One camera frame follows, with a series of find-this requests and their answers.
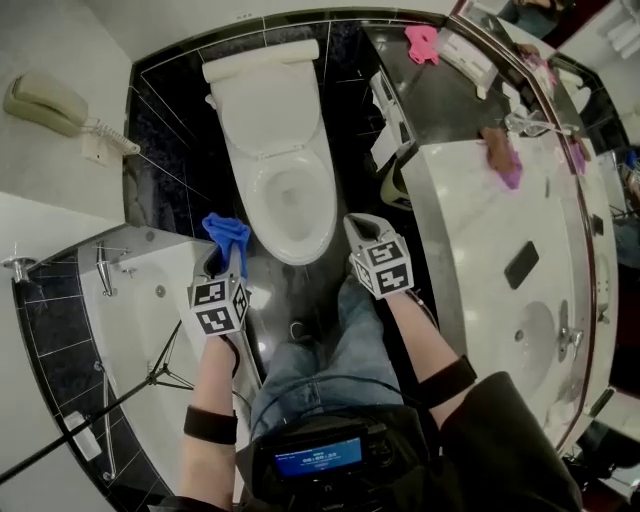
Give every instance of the black wrist strap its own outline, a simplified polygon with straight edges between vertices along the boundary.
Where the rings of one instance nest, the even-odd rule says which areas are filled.
[[[235,343],[231,341],[226,334],[223,334],[220,338],[229,346],[233,355],[236,356],[236,364],[233,365],[233,371],[231,372],[231,378],[233,379],[238,371],[238,366],[240,366],[240,352],[238,351],[238,347],[236,347]]]
[[[422,405],[432,409],[445,403],[471,386],[476,377],[476,372],[473,371],[467,356],[462,356],[455,363],[451,363],[419,384]]]
[[[210,443],[234,445],[237,426],[235,413],[225,416],[189,406],[184,420],[184,433]]]

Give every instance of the black phone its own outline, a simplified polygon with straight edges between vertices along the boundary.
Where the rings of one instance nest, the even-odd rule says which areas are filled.
[[[531,241],[527,242],[504,269],[504,275],[512,290],[516,290],[522,284],[538,260],[540,260],[540,256],[538,256],[535,245]]]

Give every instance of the marker cube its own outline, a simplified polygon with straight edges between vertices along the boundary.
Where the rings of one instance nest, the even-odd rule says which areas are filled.
[[[362,248],[349,258],[358,280],[376,299],[413,287],[411,258],[401,236]]]
[[[214,279],[193,287],[191,311],[206,336],[240,331],[249,310],[243,279]]]

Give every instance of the legs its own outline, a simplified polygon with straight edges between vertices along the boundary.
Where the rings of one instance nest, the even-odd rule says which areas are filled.
[[[556,26],[555,22],[548,19],[538,9],[526,5],[516,5],[512,0],[509,0],[502,8],[498,17],[538,39],[542,39]]]
[[[317,393],[314,395],[314,386],[296,387],[288,393],[286,390],[310,379],[318,372],[316,345],[311,338],[295,343],[282,342],[278,345],[271,359],[269,374],[251,406],[252,428],[262,415],[255,427],[254,438],[281,424],[283,419],[295,418],[299,414],[298,411],[302,412],[315,403]]]
[[[348,375],[374,379],[398,388],[398,379],[382,341],[382,322],[371,296],[349,276],[338,293],[338,316],[343,330],[326,370],[319,375]],[[397,393],[373,382],[332,379],[318,382],[323,405],[402,404]]]
[[[338,316],[343,335],[327,368],[322,371],[318,355],[320,347],[311,338],[278,345],[271,359],[269,375],[252,405],[254,439],[282,424],[283,420],[322,412],[325,408],[403,403],[400,395],[377,383],[342,378],[314,379],[347,375],[374,379],[398,388],[398,379],[382,342],[382,322],[376,315],[369,292],[353,276],[348,277],[340,288]]]
[[[505,21],[515,25],[519,18],[518,9],[513,0],[508,0],[502,10],[498,13],[498,18],[502,18]]]

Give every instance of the bathtub faucet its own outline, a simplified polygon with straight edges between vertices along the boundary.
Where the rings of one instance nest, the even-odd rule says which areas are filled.
[[[115,247],[105,247],[104,240],[100,240],[95,245],[96,248],[96,268],[98,269],[98,274],[100,274],[100,279],[102,280],[102,286],[104,286],[104,291],[102,295],[105,297],[113,297],[116,289],[111,285],[111,262],[107,259],[107,251],[121,251],[120,256],[124,256],[125,254],[129,254],[131,252],[130,249],[117,249]]]

